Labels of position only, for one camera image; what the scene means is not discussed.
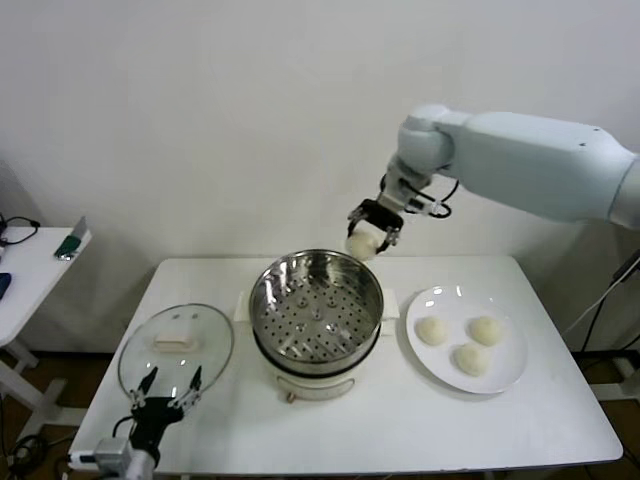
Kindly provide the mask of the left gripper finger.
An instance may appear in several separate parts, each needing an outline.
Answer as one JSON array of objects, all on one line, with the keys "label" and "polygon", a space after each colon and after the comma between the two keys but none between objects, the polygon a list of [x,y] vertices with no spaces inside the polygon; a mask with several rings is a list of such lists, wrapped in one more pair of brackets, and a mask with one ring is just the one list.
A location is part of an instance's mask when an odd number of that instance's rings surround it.
[{"label": "left gripper finger", "polygon": [[145,405],[146,396],[153,385],[156,375],[158,373],[158,367],[155,366],[138,384],[136,389],[129,391],[133,408],[142,408]]},{"label": "left gripper finger", "polygon": [[190,380],[188,388],[181,395],[176,396],[170,402],[170,406],[172,408],[192,408],[201,398],[201,386],[202,367],[199,366]]}]

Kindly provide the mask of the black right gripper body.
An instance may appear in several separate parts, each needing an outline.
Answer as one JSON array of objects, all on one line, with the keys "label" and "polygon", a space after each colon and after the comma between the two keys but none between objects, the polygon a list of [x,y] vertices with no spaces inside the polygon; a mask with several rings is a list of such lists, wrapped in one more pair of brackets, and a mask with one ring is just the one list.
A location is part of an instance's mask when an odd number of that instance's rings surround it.
[{"label": "black right gripper body", "polygon": [[355,209],[355,216],[378,229],[401,229],[404,225],[399,214],[372,199],[363,200]]}]

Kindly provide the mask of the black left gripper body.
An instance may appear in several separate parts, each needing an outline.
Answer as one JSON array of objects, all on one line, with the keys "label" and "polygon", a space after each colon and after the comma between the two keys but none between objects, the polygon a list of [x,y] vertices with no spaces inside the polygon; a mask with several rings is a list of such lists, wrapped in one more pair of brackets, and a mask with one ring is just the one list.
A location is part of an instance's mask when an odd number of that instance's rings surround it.
[{"label": "black left gripper body", "polygon": [[183,419],[183,410],[172,404],[171,397],[150,397],[142,407],[131,410],[135,422],[130,434],[131,445],[152,458],[160,457],[159,446],[168,426]]}]

